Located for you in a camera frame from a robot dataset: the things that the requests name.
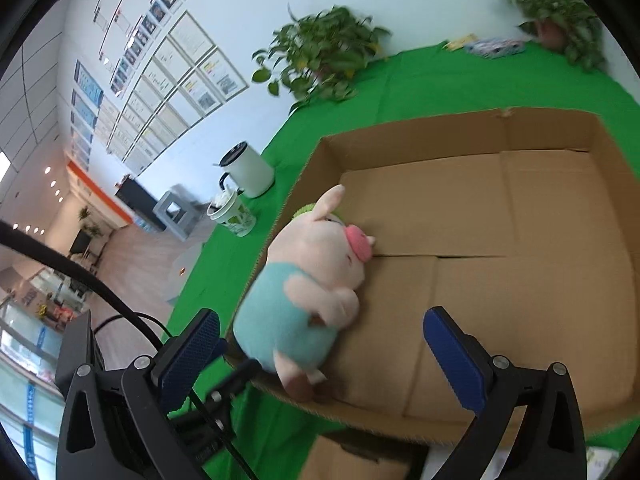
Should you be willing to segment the pig plush toy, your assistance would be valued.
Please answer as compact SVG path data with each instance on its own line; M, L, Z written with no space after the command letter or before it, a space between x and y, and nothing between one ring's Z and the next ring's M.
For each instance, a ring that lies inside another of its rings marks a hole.
M372 258L375 238L335 215L344 195L335 185L277 234L232 325L244 354L297 402L312 400L326 380L320 367L355 321Z

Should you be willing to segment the long narrow cardboard box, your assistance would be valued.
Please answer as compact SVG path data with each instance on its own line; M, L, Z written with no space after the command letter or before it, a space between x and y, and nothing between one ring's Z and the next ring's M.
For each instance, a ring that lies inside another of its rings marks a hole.
M400 480L410 466L382 457L361 457L347 452L326 437L314 441L298 480Z

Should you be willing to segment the white green medicine box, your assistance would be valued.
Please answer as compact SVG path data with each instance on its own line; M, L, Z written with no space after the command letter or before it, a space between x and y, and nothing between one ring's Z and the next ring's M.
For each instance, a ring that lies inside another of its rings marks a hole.
M610 448L588 446L587 480L603 480L613 469L620 453Z

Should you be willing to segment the green table cloth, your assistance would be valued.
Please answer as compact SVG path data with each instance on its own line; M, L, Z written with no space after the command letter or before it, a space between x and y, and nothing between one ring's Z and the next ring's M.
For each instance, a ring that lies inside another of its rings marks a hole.
M425 47L375 62L356 79L355 99L302 108L271 139L264 155L276 170L276 182L250 202L257 212L254 230L239 238L213 229L169 319L171 333L181 332L201 308L212 308L221 327L229 326L267 234L322 136L472 110L570 108L598 114L639 177L638 103L608 75L585 73L541 48L491 61ZM254 387L235 400L232 420L235 446L259 479L296 479L318 434L342 429Z

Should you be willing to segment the grey plastic stool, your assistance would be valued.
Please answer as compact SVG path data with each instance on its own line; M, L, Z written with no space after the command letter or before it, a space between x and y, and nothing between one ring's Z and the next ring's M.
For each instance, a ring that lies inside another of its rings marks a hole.
M205 214L200 202L182 184L173 185L155 204L153 214L171 234L185 242Z

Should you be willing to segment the large shallow cardboard tray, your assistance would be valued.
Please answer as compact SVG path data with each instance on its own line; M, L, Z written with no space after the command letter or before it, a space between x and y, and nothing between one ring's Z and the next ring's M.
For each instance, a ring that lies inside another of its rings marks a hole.
M517 107L388 122L314 144L278 218L333 185L376 239L356 323L311 413L454 442L462 408L422 335L445 308L514 364L564 364L587 432L639 413L639 181L597 116Z

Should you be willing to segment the white green patterned cup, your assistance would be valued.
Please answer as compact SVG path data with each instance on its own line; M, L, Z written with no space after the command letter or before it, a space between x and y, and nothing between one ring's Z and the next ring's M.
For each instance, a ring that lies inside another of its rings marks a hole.
M224 226L237 237L244 237L254 228L254 214L235 191L221 191L209 203L206 214L213 222Z

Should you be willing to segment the white kettle black lid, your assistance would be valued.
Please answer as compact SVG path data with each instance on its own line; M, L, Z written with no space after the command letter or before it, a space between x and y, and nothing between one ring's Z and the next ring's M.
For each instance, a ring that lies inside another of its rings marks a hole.
M219 167L224 170L218 182L221 191L227 188L226 181L231 179L236 192L256 198L265 194L274 183L274 169L246 141L224 154Z

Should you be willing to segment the left potted green plant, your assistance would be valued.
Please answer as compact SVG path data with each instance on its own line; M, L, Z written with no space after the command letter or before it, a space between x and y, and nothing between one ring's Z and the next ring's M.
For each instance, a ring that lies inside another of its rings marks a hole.
M316 101L344 102L355 93L354 78L383 56L392 33L373 18L332 6L296 18L272 33L268 47L252 54L254 84L264 84L270 96L283 90L293 98L291 113Z

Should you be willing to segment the potted green plant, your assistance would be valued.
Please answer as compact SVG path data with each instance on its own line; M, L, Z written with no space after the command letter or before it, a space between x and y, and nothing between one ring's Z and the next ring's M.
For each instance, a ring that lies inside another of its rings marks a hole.
M518 28L586 72L603 70L603 25L584 0L508 0L524 16Z
M291 113L316 101L344 102L355 93L354 78L383 56L392 33L373 18L332 6L296 18L272 33L268 47L252 54L254 84L264 84L270 96L283 90L293 98Z

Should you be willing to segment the yellow packet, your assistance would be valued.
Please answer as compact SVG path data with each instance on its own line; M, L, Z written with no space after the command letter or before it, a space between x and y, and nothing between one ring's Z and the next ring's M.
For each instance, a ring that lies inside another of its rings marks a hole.
M472 44L477 40L478 40L478 37L475 34L469 34L464 37L460 37L460 38L448 41L444 45L444 49L447 51L457 51L457 50L463 49L467 44Z

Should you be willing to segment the right potted green plant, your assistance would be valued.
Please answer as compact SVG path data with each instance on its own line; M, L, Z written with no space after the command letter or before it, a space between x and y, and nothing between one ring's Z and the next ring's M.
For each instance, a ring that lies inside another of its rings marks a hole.
M603 25L584 0L508 0L524 16L518 28L586 72L603 70Z

